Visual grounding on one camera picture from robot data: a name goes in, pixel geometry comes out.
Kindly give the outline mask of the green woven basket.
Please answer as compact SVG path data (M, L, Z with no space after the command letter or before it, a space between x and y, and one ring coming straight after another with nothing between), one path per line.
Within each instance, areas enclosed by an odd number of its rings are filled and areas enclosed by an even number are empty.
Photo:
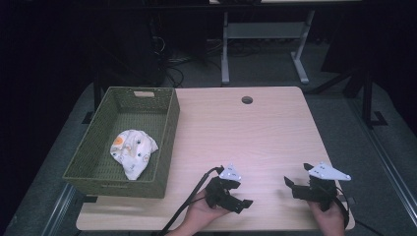
M179 114L173 88L109 88L63 178L87 195L162 199ZM135 180L110 153L117 135L128 130L145 132L158 146Z

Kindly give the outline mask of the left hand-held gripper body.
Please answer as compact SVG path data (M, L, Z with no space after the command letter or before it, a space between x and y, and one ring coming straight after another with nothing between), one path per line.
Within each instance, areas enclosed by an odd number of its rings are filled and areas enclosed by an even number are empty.
M234 212L235 207L240 207L242 201L233 197L230 191L241 185L241 176L234 165L230 163L224 167L217 177L213 177L205 190L206 202L210 207L223 207Z

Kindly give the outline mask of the black metal stand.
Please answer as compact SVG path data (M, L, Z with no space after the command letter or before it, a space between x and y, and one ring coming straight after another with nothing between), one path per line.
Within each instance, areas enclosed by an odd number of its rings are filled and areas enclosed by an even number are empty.
M387 120L380 111L372 110L373 79L370 72L353 68L348 76L348 82L343 94L348 98L354 98L362 91L361 118L369 129L375 126L386 126Z

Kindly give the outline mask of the person's right hand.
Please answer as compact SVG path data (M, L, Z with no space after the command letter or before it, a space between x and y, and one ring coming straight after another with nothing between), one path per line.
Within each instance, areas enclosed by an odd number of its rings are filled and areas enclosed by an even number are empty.
M331 203L327 211L321 211L319 203L308 202L308 206L324 236L345 236L344 217L337 204Z

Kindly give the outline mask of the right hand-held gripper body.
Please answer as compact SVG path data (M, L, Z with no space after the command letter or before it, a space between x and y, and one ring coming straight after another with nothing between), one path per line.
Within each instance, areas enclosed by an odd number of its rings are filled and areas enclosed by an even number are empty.
M307 171L310 181L307 186L296 185L291 189L294 199L320 204L321 211L327 211L337 197L336 181L350 181L351 176L325 162Z

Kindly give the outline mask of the white metal desk frame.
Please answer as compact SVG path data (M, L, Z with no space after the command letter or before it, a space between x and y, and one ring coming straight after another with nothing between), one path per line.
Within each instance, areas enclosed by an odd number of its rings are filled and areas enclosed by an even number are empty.
M298 48L291 53L291 59L300 82L306 85L309 78L301 56L310 32L315 11L309 11L304 22L288 23L230 23L228 13L223 14L221 83L230 84L228 63L228 42L230 39L298 39Z

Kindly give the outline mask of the white printed baby garment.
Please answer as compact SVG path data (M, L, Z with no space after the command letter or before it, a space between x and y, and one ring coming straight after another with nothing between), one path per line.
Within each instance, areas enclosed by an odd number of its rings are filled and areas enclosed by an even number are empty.
M114 139L109 152L123 167L127 179L137 180L157 150L156 141L146 132L126 130Z

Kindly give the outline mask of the metal floor rail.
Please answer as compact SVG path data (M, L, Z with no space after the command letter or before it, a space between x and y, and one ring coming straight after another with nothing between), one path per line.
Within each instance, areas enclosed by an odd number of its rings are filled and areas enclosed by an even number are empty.
M352 113L358 120L361 129L377 153L377 157L380 160L381 166L396 194L398 195L404 209L417 228L417 197L413 195L412 191L407 186L398 169L392 162L386 148L383 146L383 143L375 132L376 127L387 127L387 120L384 118L380 111L376 111L374 114L375 120L371 119L368 121L363 117L362 108L357 101L348 100L347 103Z
M51 214L49 215L41 236L56 236L65 214L75 195L75 188L71 184L65 184L57 198Z

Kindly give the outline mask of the person's left hand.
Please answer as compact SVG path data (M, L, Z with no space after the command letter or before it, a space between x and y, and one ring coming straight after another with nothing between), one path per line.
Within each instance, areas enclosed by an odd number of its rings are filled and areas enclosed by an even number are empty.
M193 202L188 206L182 223L184 232L181 233L181 236L194 236L216 219L229 213L229 210L221 206L210 207L205 200L206 194L205 190L198 192Z

